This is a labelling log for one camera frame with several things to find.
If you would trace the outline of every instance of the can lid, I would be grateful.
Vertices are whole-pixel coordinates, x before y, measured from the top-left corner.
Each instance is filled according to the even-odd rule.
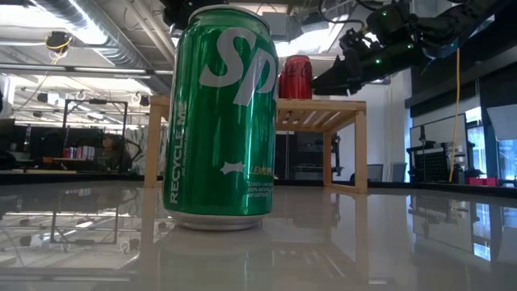
[[[264,19],[262,17],[260,17],[260,15],[254,13],[253,11],[247,10],[246,8],[242,8],[242,7],[235,6],[235,5],[219,4],[219,5],[208,5],[205,7],[201,7],[199,9],[197,9],[196,11],[192,12],[190,17],[188,18],[188,22],[190,23],[192,20],[192,17],[198,15],[199,13],[205,12],[205,11],[210,11],[210,10],[233,10],[233,11],[240,11],[240,12],[246,13],[248,15],[255,17],[260,22],[264,23],[264,25],[267,27],[267,30],[271,34],[271,28],[269,27],[269,24],[267,24],[267,22],[264,21]]]

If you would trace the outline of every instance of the coca-cola can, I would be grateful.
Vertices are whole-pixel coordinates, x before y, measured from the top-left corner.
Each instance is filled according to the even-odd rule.
[[[279,97],[285,99],[311,99],[313,92],[313,67],[307,56],[290,56],[280,73]]]

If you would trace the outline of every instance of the computer monitor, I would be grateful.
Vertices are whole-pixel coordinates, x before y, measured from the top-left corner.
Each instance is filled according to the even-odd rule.
[[[14,131],[14,119],[0,119],[0,150],[9,150],[11,146],[11,137]]]

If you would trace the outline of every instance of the shelf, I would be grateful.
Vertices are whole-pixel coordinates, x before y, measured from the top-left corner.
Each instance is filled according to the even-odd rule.
[[[160,120],[168,119],[169,96],[152,96],[149,113],[149,136],[145,157],[145,187],[160,187],[157,183]],[[276,130],[323,133],[323,183],[325,187],[366,194],[366,102],[278,99],[276,103]],[[355,126],[355,186],[332,183],[332,134],[353,124]]]
[[[277,130],[335,133],[366,112],[366,102],[279,99],[276,108]]]

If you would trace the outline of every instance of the green soda can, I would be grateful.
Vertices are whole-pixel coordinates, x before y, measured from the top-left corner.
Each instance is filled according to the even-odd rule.
[[[195,11],[178,46],[163,183],[180,226],[242,230],[271,211],[278,57],[258,15]]]

